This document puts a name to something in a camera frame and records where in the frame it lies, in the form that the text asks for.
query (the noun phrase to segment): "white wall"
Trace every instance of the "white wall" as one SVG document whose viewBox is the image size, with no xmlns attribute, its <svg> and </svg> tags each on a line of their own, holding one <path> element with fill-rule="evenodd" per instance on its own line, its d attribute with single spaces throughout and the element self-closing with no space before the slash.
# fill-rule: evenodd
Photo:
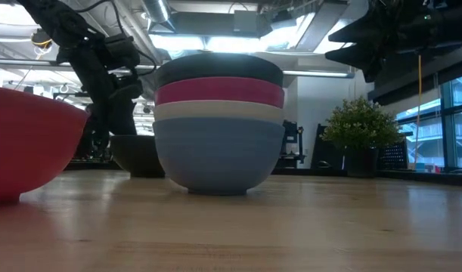
<svg viewBox="0 0 462 272">
<path fill-rule="evenodd" d="M 305 163 L 300 168 L 310 168 L 315 147 L 318 124 L 326 125 L 333 109 L 343 104 L 343 99 L 354 99 L 373 89 L 364 81 L 361 71 L 354 79 L 298 77 L 297 122 L 304 128 L 303 153 Z"/>
<path fill-rule="evenodd" d="M 298 122 L 298 79 L 284 89 L 284 119 L 290 122 Z"/>
</svg>

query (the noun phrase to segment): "black bowl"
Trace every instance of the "black bowl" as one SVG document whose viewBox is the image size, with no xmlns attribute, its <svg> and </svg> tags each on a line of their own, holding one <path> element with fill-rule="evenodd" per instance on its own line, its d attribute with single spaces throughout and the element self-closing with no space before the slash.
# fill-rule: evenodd
<svg viewBox="0 0 462 272">
<path fill-rule="evenodd" d="M 158 160 L 155 137 L 117 135 L 110 139 L 113 159 L 133 178 L 163 178 L 165 172 Z"/>
<path fill-rule="evenodd" d="M 283 71 L 275 64 L 245 54 L 204 53 L 169 61 L 156 72 L 157 89 L 185 79 L 232 76 L 260 79 L 283 86 Z"/>
</svg>

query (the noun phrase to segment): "plant pot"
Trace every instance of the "plant pot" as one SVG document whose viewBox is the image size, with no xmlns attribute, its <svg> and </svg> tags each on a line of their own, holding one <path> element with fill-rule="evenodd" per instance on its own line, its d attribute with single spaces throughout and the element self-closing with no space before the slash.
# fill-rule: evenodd
<svg viewBox="0 0 462 272">
<path fill-rule="evenodd" d="M 345 167 L 349 177 L 373 178 L 377 170 L 379 150 L 352 149 L 345 150 Z"/>
</svg>

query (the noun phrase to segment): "stacked bowls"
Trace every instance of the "stacked bowls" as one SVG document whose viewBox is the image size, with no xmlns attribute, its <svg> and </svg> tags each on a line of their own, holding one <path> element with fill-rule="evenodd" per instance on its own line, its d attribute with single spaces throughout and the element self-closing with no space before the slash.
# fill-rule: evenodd
<svg viewBox="0 0 462 272">
<path fill-rule="evenodd" d="M 63 102 L 0 88 L 0 202 L 17 201 L 60 174 L 87 118 Z"/>
<path fill-rule="evenodd" d="M 262 183 L 284 136 L 282 71 L 241 54 L 197 54 L 157 70 L 155 142 L 190 193 L 238 195 Z"/>
</svg>

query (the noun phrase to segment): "red bowl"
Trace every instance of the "red bowl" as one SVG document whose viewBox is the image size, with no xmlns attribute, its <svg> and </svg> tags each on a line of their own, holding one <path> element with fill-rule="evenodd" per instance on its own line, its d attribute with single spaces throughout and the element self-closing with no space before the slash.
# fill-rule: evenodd
<svg viewBox="0 0 462 272">
<path fill-rule="evenodd" d="M 156 106 L 189 100 L 235 100 L 282 109 L 284 91 L 280 86 L 259 79 L 208 77 L 173 82 L 159 88 L 155 94 Z"/>
<path fill-rule="evenodd" d="M 87 118 L 69 104 L 0 88 L 0 202 L 16 201 L 59 175 Z"/>
</svg>

